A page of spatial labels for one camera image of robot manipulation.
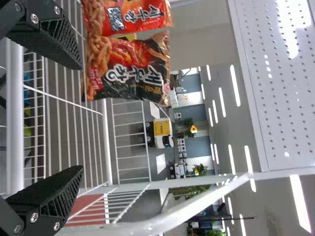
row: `wire rack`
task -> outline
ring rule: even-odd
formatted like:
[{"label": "wire rack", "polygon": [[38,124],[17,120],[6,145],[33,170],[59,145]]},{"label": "wire rack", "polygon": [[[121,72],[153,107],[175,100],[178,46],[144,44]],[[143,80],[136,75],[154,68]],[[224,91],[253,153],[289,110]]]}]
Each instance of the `wire rack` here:
[{"label": "wire rack", "polygon": [[[76,0],[56,3],[69,17],[84,61],[82,5]],[[1,41],[4,52],[9,43],[8,39]],[[73,165],[85,169],[80,193],[106,184],[102,104],[81,97],[86,88],[83,68],[83,72],[70,70],[23,48],[24,187]],[[5,57],[0,71],[5,76]],[[6,129],[5,118],[0,120],[0,129]],[[6,134],[1,132],[1,137],[5,159]]]}]

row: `wall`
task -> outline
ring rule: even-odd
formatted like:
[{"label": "wall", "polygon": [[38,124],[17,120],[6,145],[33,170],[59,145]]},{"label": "wall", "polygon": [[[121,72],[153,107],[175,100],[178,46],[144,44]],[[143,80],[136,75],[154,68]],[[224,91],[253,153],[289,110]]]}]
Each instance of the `wall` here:
[{"label": "wall", "polygon": [[186,75],[182,78],[182,87],[186,93],[201,91],[200,74]]},{"label": "wall", "polygon": [[179,94],[177,96],[179,107],[204,104],[204,100],[202,98],[202,92],[190,92],[190,93],[186,93],[185,96],[183,94]]},{"label": "wall", "polygon": [[194,165],[200,165],[200,163],[204,166],[208,167],[208,170],[212,170],[214,168],[212,156],[200,156],[195,158],[187,158],[188,170],[192,171]]},{"label": "wall", "polygon": [[[170,28],[171,70],[199,65],[233,63],[238,60],[234,33],[224,0],[200,0],[172,7],[174,28]],[[146,39],[155,32],[138,33]]]},{"label": "wall", "polygon": [[187,158],[211,156],[209,136],[185,139]]},{"label": "wall", "polygon": [[238,60],[230,23],[171,33],[170,51],[172,70]]}]

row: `red snack bag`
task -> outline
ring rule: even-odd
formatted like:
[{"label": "red snack bag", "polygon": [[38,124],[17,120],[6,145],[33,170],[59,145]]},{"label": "red snack bag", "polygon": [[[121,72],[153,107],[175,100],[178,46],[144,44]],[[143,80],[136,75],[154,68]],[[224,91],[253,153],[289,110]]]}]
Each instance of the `red snack bag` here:
[{"label": "red snack bag", "polygon": [[87,30],[112,36],[172,27],[167,0],[83,0]]},{"label": "red snack bag", "polygon": [[147,99],[167,106],[170,90],[169,33],[126,41],[88,33],[83,97]]}]

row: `fluorescent light strip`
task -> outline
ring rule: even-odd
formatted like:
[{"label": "fluorescent light strip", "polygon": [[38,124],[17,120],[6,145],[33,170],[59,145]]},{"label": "fluorescent light strip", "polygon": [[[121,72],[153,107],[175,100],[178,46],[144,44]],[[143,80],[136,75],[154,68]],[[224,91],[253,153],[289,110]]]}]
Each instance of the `fluorescent light strip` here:
[{"label": "fluorescent light strip", "polygon": [[234,157],[233,157],[233,152],[232,152],[232,146],[231,144],[228,145],[228,153],[230,155],[230,161],[231,161],[231,168],[232,168],[232,174],[236,174],[235,172],[235,164],[234,164]]},{"label": "fluorescent light strip", "polygon": [[211,113],[210,107],[208,108],[208,111],[209,111],[209,117],[210,117],[210,124],[211,124],[211,127],[213,127],[212,113]]},{"label": "fluorescent light strip", "polygon": [[215,144],[215,153],[216,153],[217,164],[219,164],[218,150],[217,150],[216,144]]},{"label": "fluorescent light strip", "polygon": [[215,121],[218,123],[218,114],[217,114],[217,107],[216,107],[216,102],[212,100],[212,105],[213,105],[213,111],[215,113]]},{"label": "fluorescent light strip", "polygon": [[256,192],[256,184],[255,184],[255,180],[253,178],[250,179],[251,182],[251,188],[253,192]]},{"label": "fluorescent light strip", "polygon": [[245,224],[244,224],[244,220],[243,220],[243,216],[242,216],[242,214],[240,214],[240,218],[241,218],[241,228],[242,228],[242,234],[243,234],[243,236],[246,236]]},{"label": "fluorescent light strip", "polygon": [[228,202],[228,208],[230,210],[230,214],[231,214],[231,218],[233,218],[233,209],[232,209],[232,202],[230,197],[227,198],[227,202]]},{"label": "fluorescent light strip", "polygon": [[245,149],[245,156],[246,156],[248,173],[252,173],[252,160],[251,160],[250,149],[247,145],[244,146],[244,149]]},{"label": "fluorescent light strip", "polygon": [[219,88],[219,96],[220,96],[220,101],[221,101],[221,106],[222,106],[223,117],[226,117],[225,105],[224,105],[223,93],[222,93],[221,87]]},{"label": "fluorescent light strip", "polygon": [[213,145],[210,144],[210,147],[211,147],[212,160],[215,161],[215,153],[213,152]]},{"label": "fluorescent light strip", "polygon": [[203,84],[201,84],[201,91],[202,91],[203,100],[205,100],[206,96],[205,96],[205,91],[203,90]]},{"label": "fluorescent light strip", "polygon": [[240,94],[238,92],[234,65],[231,65],[230,71],[231,71],[231,76],[232,76],[232,83],[233,83],[233,88],[234,88],[236,105],[239,107],[241,105],[241,99],[240,99]]},{"label": "fluorescent light strip", "polygon": [[307,232],[312,233],[300,177],[298,175],[291,175],[290,181],[300,226]]},{"label": "fluorescent light strip", "polygon": [[[252,171],[252,159],[251,159],[251,154],[250,154],[250,149],[246,145],[244,146],[245,149],[245,156],[246,156],[246,162],[247,162],[247,168],[248,168],[248,173],[253,173]],[[256,192],[256,184],[255,180],[253,178],[250,179],[251,182],[251,188],[253,192]]]},{"label": "fluorescent light strip", "polygon": [[225,232],[225,222],[224,222],[223,219],[224,219],[224,218],[222,218],[222,227],[223,227],[222,232],[224,233],[224,232]]},{"label": "fluorescent light strip", "polygon": [[207,74],[208,74],[208,79],[211,81],[211,74],[210,74],[210,67],[207,65]]}]

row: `metal railing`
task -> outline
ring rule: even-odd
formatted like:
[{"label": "metal railing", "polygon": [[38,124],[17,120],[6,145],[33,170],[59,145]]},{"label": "metal railing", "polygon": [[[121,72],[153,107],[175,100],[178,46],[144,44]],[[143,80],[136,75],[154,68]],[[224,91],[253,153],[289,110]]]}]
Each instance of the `metal railing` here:
[{"label": "metal railing", "polygon": [[[104,194],[88,195],[90,196],[79,211],[72,214],[67,223],[67,227],[88,226],[88,225],[103,225],[116,224],[123,215],[132,207],[132,205],[142,196],[142,194],[149,188],[147,184],[142,190],[115,192],[119,187],[108,191]],[[75,205],[80,204],[80,196],[77,198]]]},{"label": "metal railing", "polygon": [[[121,113],[115,113],[114,107],[125,105],[125,104],[139,104],[141,103],[141,110],[138,110],[136,106],[135,111],[128,111],[128,112],[121,112]],[[115,156],[116,156],[116,170],[117,170],[117,179],[118,179],[118,184],[120,184],[121,181],[131,181],[131,180],[142,180],[142,179],[148,179],[151,181],[151,170],[150,170],[150,159],[149,159],[149,151],[148,151],[148,143],[147,143],[147,133],[146,133],[146,126],[145,126],[145,116],[144,116],[144,109],[143,109],[143,101],[136,100],[136,101],[130,101],[126,100],[124,102],[118,102],[118,103],[113,103],[113,99],[111,99],[111,105],[112,105],[112,120],[113,120],[113,130],[114,130],[114,145],[115,145]],[[142,117],[136,117],[137,121],[134,122],[128,122],[130,118],[134,115],[141,114]],[[125,117],[124,122],[121,122],[119,124],[115,123],[115,118],[116,117]],[[143,132],[130,132],[130,133],[124,133],[121,135],[116,135],[116,127],[125,127],[125,130],[127,130],[127,126],[132,126],[135,124],[142,124],[142,129]],[[128,144],[128,145],[117,145],[117,138],[122,138],[122,137],[130,137],[130,136],[136,136],[136,135],[143,135],[144,137],[144,142],[143,143],[138,143],[138,144]],[[131,148],[131,147],[136,147],[136,146],[144,146],[146,149],[146,154],[145,155],[131,155],[131,156],[120,156],[118,155],[118,149],[119,148]],[[119,167],[119,162],[124,162],[126,159],[133,159],[133,158],[142,158],[142,157],[147,157],[147,165],[145,166],[134,166],[132,168],[122,168],[120,169]],[[148,170],[148,176],[145,177],[132,177],[132,178],[121,178],[121,173],[126,173],[128,171],[135,171],[135,170],[141,170],[141,169],[147,169]]]}]

